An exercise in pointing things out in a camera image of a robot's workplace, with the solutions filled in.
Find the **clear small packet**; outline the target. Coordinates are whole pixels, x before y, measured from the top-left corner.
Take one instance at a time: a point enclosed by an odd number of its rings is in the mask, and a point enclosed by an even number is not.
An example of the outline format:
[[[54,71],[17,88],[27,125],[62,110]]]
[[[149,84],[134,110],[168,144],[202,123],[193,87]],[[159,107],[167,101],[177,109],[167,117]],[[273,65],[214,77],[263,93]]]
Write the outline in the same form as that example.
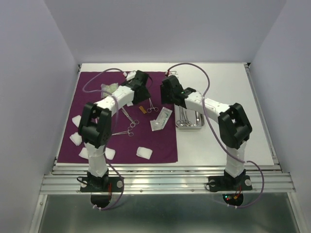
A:
[[[163,129],[162,126],[162,122],[161,121],[157,121],[157,120],[151,120],[150,121],[150,125],[151,125],[151,130],[154,131],[159,131]]]

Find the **green white suture packet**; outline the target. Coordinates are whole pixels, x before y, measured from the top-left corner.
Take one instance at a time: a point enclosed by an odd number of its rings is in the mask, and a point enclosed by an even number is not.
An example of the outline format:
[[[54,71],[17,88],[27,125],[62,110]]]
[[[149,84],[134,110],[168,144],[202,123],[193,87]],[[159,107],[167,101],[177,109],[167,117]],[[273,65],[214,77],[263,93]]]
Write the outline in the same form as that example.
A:
[[[158,117],[156,118],[155,122],[156,125],[163,129],[167,123],[167,121],[169,120],[171,114],[172,114],[172,110],[166,108],[166,107],[162,107]]]

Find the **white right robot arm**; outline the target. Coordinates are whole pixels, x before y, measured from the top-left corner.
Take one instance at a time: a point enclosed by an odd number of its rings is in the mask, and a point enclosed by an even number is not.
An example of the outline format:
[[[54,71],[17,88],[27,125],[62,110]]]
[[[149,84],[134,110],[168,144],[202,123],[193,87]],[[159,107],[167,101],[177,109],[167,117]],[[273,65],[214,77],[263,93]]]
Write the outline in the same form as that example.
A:
[[[205,98],[193,88],[183,88],[174,75],[166,77],[160,86],[162,103],[175,104],[187,110],[205,115],[207,123],[218,124],[219,133],[214,136],[226,153],[226,165],[222,176],[209,177],[206,188],[210,192],[232,191],[245,186],[245,148],[252,126],[239,104],[228,105]]]

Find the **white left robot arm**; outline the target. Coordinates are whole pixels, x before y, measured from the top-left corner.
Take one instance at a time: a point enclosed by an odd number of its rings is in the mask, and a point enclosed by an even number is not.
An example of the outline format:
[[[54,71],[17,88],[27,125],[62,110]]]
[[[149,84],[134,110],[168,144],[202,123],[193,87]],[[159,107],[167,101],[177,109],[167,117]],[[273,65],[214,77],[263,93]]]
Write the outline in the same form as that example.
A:
[[[83,107],[78,134],[86,145],[88,171],[86,177],[78,178],[90,192],[108,189],[109,171],[106,164],[105,147],[112,136],[112,116],[128,103],[138,104],[151,95],[147,88],[149,75],[137,70],[126,75],[125,81],[107,97],[96,102],[88,102]]]

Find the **curved forceps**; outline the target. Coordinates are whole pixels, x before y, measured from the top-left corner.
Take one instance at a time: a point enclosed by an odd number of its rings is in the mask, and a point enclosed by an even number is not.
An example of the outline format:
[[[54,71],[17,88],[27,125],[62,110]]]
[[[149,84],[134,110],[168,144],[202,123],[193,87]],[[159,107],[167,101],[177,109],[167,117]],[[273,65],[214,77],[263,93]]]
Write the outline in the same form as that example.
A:
[[[194,126],[195,112],[193,110],[184,109],[185,123],[187,126]]]

